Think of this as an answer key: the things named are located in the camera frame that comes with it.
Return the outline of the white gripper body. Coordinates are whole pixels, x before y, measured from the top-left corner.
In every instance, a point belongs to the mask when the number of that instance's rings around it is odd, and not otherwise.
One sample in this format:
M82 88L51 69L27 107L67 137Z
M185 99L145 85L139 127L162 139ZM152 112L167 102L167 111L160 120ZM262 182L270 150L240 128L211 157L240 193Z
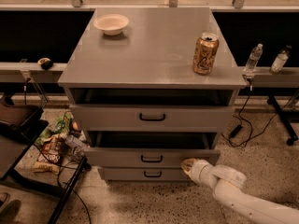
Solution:
M213 175L214 166L205 160L193 160L190 178L196 184L215 186L218 178Z

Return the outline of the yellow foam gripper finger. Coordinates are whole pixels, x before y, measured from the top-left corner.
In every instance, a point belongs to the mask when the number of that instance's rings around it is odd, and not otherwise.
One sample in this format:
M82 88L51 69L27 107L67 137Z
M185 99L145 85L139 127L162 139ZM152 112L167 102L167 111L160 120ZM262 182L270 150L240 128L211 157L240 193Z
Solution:
M191 169L196 162L197 162L196 158L189 158L189 159L184 160L180 166L186 175L190 175Z

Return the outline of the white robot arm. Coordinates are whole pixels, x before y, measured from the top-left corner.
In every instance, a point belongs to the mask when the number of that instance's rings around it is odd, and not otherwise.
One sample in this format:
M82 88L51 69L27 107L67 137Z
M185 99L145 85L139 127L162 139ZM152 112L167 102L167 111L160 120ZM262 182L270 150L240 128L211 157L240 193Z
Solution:
M222 205L255 224L299 224L299 211L243 192L247 177L225 165L190 158L181 163L185 174L196 184L210 188Z

